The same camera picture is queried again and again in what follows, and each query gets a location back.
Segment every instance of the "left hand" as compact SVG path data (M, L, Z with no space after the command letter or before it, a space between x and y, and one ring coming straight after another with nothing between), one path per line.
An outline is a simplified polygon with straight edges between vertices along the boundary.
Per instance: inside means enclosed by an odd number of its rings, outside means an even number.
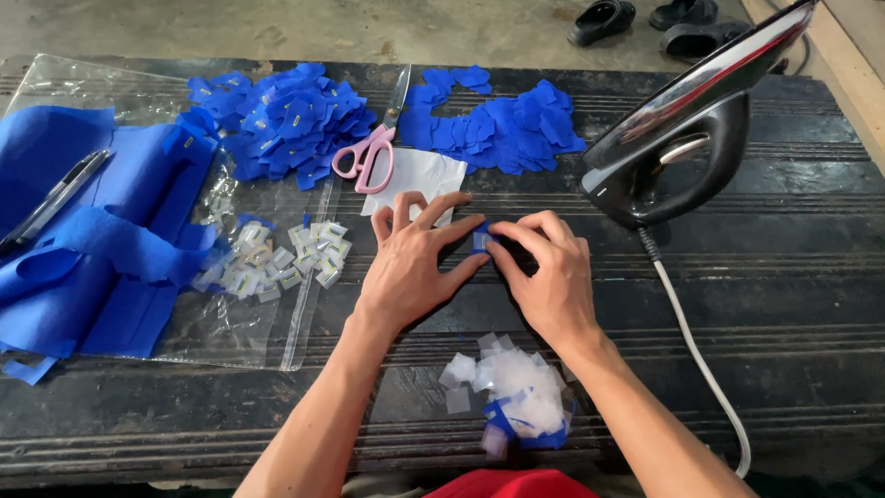
M448 273L440 274L437 268L443 246L462 238L485 220L482 214L471 214L433 228L447 209L469 201L468 194L452 192L428 204L421 192L409 191L396 195L395 209L385 206L372 215L378 254L366 274L355 313L384 322L391 341L406 325L454 295L461 284L489 262L488 254L474 254ZM412 204L423 208L423 212L409 222ZM393 222L393 230L388 227L388 220Z

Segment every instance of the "dark worktable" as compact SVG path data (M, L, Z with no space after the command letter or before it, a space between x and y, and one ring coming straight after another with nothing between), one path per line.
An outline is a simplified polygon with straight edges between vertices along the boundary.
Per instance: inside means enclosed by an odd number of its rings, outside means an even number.
M147 73L189 77L239 69L256 78L292 61L92 58ZM31 58L0 67L0 109ZM383 108L395 66L328 63ZM418 74L422 67L415 67ZM497 95L547 78L574 98L578 134L590 140L672 74L495 69ZM465 113L485 97L461 89L441 110ZM654 229L698 347L735 406L754 455L803 452L823 442L880 455L885 443L885 181L822 82L771 76L753 92L750 146L737 177L713 201ZM677 191L699 165L670 167ZM593 253L597 318L645 384L703 442L736 462L732 427L692 362L673 310L638 241L580 193L578 154L553 172L479 170L461 214L515 221L553 209ZM362 196L345 183L336 219L354 242L342 279L319 294L304 366L297 372L76 357L36 387L0 379L0 486L37 486L242 475L286 419L335 346L360 292L375 242ZM442 263L467 253L460 247ZM513 307L489 265L445 307L391 349L357 441L353 470L483 465L483 400L449 416L444 364L477 355L474 339L510 333L517 346L555 355ZM538 463L617 462L620 453L587 394L573 433Z

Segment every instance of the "black iron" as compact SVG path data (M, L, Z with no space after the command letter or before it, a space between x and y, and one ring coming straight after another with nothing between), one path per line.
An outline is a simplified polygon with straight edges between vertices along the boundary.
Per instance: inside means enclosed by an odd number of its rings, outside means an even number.
M799 0L692 66L587 149L581 187L616 222L639 229L710 200L741 166L750 133L750 89L808 27L818 0ZM685 191L657 198L664 167L702 147L707 167Z

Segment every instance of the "scissors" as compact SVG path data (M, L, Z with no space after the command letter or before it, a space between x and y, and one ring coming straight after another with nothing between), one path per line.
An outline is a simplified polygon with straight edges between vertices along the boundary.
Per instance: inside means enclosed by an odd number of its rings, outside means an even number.
M393 140L394 136L396 136L396 123L399 121L400 112L403 111L405 93L409 89L409 78L411 76L412 65L407 64L405 65L403 72L399 74L399 79L396 80L396 86L393 89L393 97L390 99L390 103L388 104L387 111L384 113L384 120L381 121L381 125L363 140L354 145L340 149L332 158L332 169L334 169L338 175L341 175L344 178L353 178L359 174L359 178L357 178L357 186L354 187L354 190L357 193L376 194L384 190L384 187L390 182L390 177L393 175L393 144L390 142ZM369 152L366 154L366 158L360 161L366 148L368 148ZM377 186L370 187L368 185L369 175L374 167L375 159L378 157L378 152L380 152L381 149L387 149L388 152L390 152L390 167L388 168L387 176L384 177L384 181ZM338 161L349 154L353 154L353 167L349 171L338 169Z

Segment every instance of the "black shoe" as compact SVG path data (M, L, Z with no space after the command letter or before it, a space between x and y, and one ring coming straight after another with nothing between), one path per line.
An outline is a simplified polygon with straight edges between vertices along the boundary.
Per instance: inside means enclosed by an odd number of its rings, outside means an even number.
M677 24L706 26L716 20L719 6L713 0L673 0L661 5L649 16L649 24L666 31Z
M740 20L710 26L677 24L661 37L660 48L667 56L696 64L747 31L750 31L750 25Z
M598 0L574 22L568 41L586 47L606 36L627 31L636 17L636 8L620 0Z

